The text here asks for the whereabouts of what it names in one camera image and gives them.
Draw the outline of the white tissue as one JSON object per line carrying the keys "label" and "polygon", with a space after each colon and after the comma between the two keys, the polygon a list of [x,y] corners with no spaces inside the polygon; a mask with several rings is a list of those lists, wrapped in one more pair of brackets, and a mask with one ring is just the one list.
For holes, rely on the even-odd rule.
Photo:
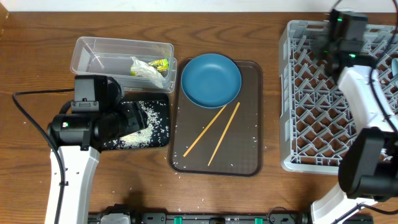
{"label": "white tissue", "polygon": [[139,60],[137,57],[131,57],[132,65],[130,73],[135,77],[148,78],[156,87],[163,88],[162,74],[148,63]]}

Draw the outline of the yellow green snack wrapper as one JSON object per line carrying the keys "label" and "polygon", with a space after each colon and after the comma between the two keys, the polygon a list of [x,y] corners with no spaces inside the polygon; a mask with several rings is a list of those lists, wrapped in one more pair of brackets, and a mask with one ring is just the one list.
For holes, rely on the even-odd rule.
{"label": "yellow green snack wrapper", "polygon": [[148,65],[154,67],[158,72],[164,72],[169,69],[169,61],[166,58],[151,61]]}

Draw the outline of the wooden chopstick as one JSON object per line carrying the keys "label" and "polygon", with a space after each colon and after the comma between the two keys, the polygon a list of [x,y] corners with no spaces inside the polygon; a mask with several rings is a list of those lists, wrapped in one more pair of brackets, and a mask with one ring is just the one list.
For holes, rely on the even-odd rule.
{"label": "wooden chopstick", "polygon": [[231,116],[230,116],[230,118],[229,118],[229,120],[228,120],[228,122],[227,122],[227,124],[226,124],[226,126],[224,128],[224,130],[223,130],[223,133],[221,134],[220,139],[219,139],[219,141],[218,141],[218,143],[217,143],[217,145],[216,145],[216,147],[215,147],[215,149],[214,149],[214,151],[212,153],[212,156],[211,156],[207,166],[211,165],[214,157],[216,156],[216,153],[218,152],[218,149],[220,148],[221,143],[223,142],[223,139],[224,139],[226,133],[228,132],[228,129],[229,129],[229,127],[230,127],[230,125],[231,125],[231,123],[232,123],[232,121],[233,121],[233,119],[234,119],[234,117],[236,115],[237,110],[239,109],[240,104],[241,104],[240,102],[237,102],[237,104],[236,104],[236,106],[235,106],[235,108],[234,108],[234,110],[233,110],[233,112],[232,112],[232,114],[231,114]]}
{"label": "wooden chopstick", "polygon": [[194,142],[190,145],[190,147],[188,147],[188,149],[185,151],[185,153],[183,154],[183,157],[186,157],[190,153],[190,151],[195,147],[197,142],[202,138],[202,136],[207,132],[207,130],[212,126],[212,124],[217,120],[218,116],[224,111],[225,108],[226,108],[226,105],[224,105],[219,110],[219,112],[217,112],[217,114],[213,117],[213,119],[207,124],[207,126],[203,128],[203,131],[199,134],[199,136],[196,138],[196,140],[194,140]]}

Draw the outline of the dark blue plate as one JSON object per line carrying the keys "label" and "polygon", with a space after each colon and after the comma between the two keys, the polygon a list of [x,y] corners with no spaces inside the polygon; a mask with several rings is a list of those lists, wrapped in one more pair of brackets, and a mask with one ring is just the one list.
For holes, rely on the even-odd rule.
{"label": "dark blue plate", "polygon": [[202,108],[220,108],[232,102],[242,86],[238,66],[220,54],[202,54],[191,59],[181,74],[185,96]]}

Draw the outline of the light blue bowl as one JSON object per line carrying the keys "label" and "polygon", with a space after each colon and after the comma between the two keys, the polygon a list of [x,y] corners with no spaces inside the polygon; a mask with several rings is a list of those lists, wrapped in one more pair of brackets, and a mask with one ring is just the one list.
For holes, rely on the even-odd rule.
{"label": "light blue bowl", "polygon": [[392,70],[392,76],[396,77],[398,75],[398,58],[392,59],[391,70]]}

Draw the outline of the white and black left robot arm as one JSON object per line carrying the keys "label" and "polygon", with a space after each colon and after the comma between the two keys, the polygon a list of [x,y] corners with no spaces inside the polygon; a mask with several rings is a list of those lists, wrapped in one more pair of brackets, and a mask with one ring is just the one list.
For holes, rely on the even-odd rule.
{"label": "white and black left robot arm", "polygon": [[104,143],[148,127],[138,102],[120,102],[106,110],[60,113],[49,124],[55,141],[46,223],[86,223],[91,188]]}

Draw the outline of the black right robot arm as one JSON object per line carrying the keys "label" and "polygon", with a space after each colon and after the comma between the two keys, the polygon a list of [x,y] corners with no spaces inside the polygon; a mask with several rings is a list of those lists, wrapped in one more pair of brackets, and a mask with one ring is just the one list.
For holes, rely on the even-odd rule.
{"label": "black right robot arm", "polygon": [[343,223],[362,208],[397,197],[397,117],[378,81],[375,60],[337,46],[315,47],[349,104],[357,137],[338,168],[338,183],[312,203],[312,223]]}

